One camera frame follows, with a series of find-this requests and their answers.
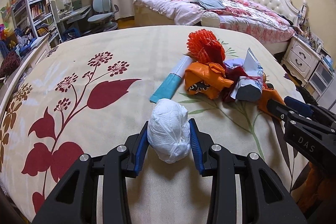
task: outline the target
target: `white bookshelf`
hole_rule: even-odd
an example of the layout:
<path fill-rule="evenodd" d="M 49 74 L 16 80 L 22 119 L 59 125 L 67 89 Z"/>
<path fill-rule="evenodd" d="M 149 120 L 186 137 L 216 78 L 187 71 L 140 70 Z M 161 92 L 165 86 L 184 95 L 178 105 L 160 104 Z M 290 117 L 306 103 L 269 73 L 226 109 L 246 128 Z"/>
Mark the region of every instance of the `white bookshelf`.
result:
<path fill-rule="evenodd" d="M 31 12 L 31 8 L 35 5 L 39 5 L 41 2 L 46 3 L 46 5 L 43 7 L 44 11 L 39 16 L 34 17 Z M 26 27 L 29 27 L 33 36 L 38 38 L 39 36 L 36 28 L 39 24 L 47 23 L 50 29 L 49 43 L 56 38 L 60 39 L 60 32 L 57 25 L 54 24 L 54 17 L 51 12 L 51 7 L 49 6 L 50 11 L 47 8 L 49 0 L 17 0 L 16 3 L 18 4 L 18 8 L 12 10 L 12 18 L 15 28 L 19 28 L 23 31 Z"/>

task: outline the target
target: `drawer handle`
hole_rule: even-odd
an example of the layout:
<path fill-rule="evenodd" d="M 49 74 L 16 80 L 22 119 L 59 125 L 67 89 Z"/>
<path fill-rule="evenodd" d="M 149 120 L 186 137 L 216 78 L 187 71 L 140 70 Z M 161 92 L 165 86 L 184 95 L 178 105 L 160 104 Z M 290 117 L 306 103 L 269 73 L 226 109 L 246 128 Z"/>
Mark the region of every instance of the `drawer handle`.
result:
<path fill-rule="evenodd" d="M 302 66 L 302 63 L 301 63 L 301 64 L 299 64 L 299 63 L 297 62 L 297 59 L 295 59 L 295 61 L 296 61 L 296 63 L 297 63 L 299 66 Z"/>
<path fill-rule="evenodd" d="M 299 52 L 299 54 L 302 54 L 303 57 L 306 59 L 306 56 L 305 56 L 305 54 L 303 52 Z"/>

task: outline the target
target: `bookshelf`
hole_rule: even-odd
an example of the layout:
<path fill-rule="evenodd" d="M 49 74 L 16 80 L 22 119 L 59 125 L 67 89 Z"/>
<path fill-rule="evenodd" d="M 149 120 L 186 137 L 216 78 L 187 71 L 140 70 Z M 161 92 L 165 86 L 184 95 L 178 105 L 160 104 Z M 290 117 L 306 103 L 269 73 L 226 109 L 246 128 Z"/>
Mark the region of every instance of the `bookshelf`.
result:
<path fill-rule="evenodd" d="M 38 31 L 45 27 L 49 33 L 49 43 L 60 37 L 58 26 L 55 23 L 49 0 L 16 0 L 16 7 L 12 10 L 12 18 L 15 28 L 22 31 L 29 28 L 33 37 L 42 37 Z"/>

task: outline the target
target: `office chair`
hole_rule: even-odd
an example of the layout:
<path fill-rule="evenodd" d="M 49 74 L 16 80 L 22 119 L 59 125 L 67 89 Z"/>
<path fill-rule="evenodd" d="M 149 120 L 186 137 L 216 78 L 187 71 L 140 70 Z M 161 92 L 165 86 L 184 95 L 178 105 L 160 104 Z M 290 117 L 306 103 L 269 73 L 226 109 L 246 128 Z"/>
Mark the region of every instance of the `office chair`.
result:
<path fill-rule="evenodd" d="M 98 27 L 93 29 L 91 33 L 113 31 L 118 28 L 118 24 L 112 22 L 112 20 L 114 19 L 115 14 L 119 12 L 119 7 L 114 5 L 115 11 L 112 12 L 111 2 L 112 0 L 93 0 L 93 9 L 102 14 L 97 14 L 88 18 L 87 21 L 89 23 L 101 23 Z"/>

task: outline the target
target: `pink floral blanket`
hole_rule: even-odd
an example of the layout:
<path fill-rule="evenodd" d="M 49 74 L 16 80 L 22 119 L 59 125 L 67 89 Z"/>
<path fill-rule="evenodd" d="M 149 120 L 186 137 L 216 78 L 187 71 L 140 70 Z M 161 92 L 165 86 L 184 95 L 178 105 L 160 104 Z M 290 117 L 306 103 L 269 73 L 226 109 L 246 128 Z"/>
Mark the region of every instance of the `pink floral blanket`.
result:
<path fill-rule="evenodd" d="M 135 0 L 175 21 L 176 25 L 194 25 L 206 10 L 192 0 Z M 289 40 L 294 33 L 289 23 L 275 12 L 249 0 L 221 0 L 225 10 L 209 10 L 220 18 L 220 27 L 249 34 L 261 43 Z"/>

